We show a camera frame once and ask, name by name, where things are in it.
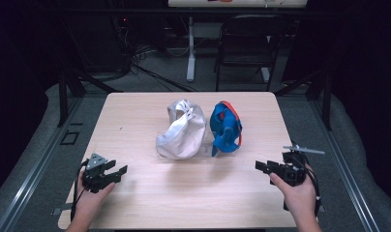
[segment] white table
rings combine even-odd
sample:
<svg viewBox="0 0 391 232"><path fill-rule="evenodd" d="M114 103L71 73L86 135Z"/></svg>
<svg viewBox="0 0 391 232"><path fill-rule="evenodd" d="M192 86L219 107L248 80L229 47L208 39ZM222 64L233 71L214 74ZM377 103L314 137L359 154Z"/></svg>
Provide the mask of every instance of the white table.
<svg viewBox="0 0 391 232"><path fill-rule="evenodd" d="M243 125L241 148L214 158L203 152L185 160L158 156L156 136L169 126L166 108L183 99L200 105L208 122L216 103L230 102ZM83 160L97 153L117 161L108 173L129 168L91 228L295 227L283 209L282 193L255 169L256 160L281 162L285 145L290 145L289 136L271 93L110 94ZM73 189L67 202L72 201ZM65 211L58 225L64 229L69 223L70 211Z"/></svg>

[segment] desk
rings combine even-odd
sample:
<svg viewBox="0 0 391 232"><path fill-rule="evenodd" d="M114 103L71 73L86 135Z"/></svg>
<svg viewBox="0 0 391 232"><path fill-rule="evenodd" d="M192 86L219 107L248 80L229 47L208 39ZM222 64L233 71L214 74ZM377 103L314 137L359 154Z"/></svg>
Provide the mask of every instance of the desk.
<svg viewBox="0 0 391 232"><path fill-rule="evenodd" d="M162 159L156 136L167 130L166 108L188 99L209 121L214 105L231 102L243 124L243 144L235 154ZM284 197L255 169L256 160L282 161L290 145L272 93L115 93L107 97L84 160L97 153L117 160L109 170L129 165L105 200L92 228L206 229L294 227L283 210ZM71 190L67 202L73 201ZM59 218L70 223L70 211Z"/></svg>
<svg viewBox="0 0 391 232"><path fill-rule="evenodd" d="M232 2L207 0L168 0L169 7L175 8L305 8L307 0L232 0ZM195 80L196 56L194 50L194 23L189 19L189 65L187 81Z"/></svg>

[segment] hand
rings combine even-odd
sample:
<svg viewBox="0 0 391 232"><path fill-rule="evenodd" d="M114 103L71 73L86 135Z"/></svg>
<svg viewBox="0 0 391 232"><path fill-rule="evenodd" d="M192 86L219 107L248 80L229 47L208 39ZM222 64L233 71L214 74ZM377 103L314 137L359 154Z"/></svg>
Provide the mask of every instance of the hand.
<svg viewBox="0 0 391 232"><path fill-rule="evenodd" d="M75 218L66 231L87 231L90 224L93 222L96 213L99 212L105 198L111 193L115 186L115 183L110 183L99 192L93 193L84 190L82 176L83 172L80 172L77 181L77 197L81 196L75 205Z"/></svg>
<svg viewBox="0 0 391 232"><path fill-rule="evenodd" d="M316 190L307 174L300 186L292 187L275 173L270 179L283 193L286 206L294 217L299 231L321 231L315 216Z"/></svg>

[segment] chair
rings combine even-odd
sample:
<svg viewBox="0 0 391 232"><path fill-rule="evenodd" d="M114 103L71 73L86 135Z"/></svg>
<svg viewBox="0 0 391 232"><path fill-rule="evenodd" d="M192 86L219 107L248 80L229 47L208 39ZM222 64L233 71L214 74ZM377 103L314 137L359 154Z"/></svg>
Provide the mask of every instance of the chair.
<svg viewBox="0 0 391 232"><path fill-rule="evenodd" d="M280 15L239 14L226 20L221 28L218 55L214 67L219 91L220 68L268 68L269 91L281 41L290 23Z"/></svg>

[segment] black cable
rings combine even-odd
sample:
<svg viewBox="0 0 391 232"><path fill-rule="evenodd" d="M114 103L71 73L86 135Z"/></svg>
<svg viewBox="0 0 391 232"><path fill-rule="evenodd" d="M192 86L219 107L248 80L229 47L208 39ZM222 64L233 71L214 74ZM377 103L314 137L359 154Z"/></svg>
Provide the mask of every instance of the black cable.
<svg viewBox="0 0 391 232"><path fill-rule="evenodd" d="M167 79L165 77L162 77L161 75L157 74L157 73L154 73L154 72L151 72L151 71L148 71L146 69L144 69L143 67L137 65L137 64L132 64L133 67L135 67L136 69L138 69L140 72L143 72L145 74L148 74L156 79L160 79L168 84L171 84L185 92L192 92L192 91L197 91L195 88L191 87L191 86L187 86L187 85L183 85L183 84L180 84L180 83L177 83L175 81L172 81L170 79Z"/></svg>
<svg viewBox="0 0 391 232"><path fill-rule="evenodd" d="M71 210L71 213L70 213L70 220L72 221L73 218L75 218L75 205L77 204L77 201L78 199L80 198L80 196L83 194L83 192L80 194L79 197L77 197L77 185L78 185L78 176L80 175L80 170L83 166L87 165L87 162L89 161L89 159L87 159L86 161L84 161L80 167L78 168L76 174L75 174L75 190L73 192L73 203L72 203L72 210Z"/></svg>

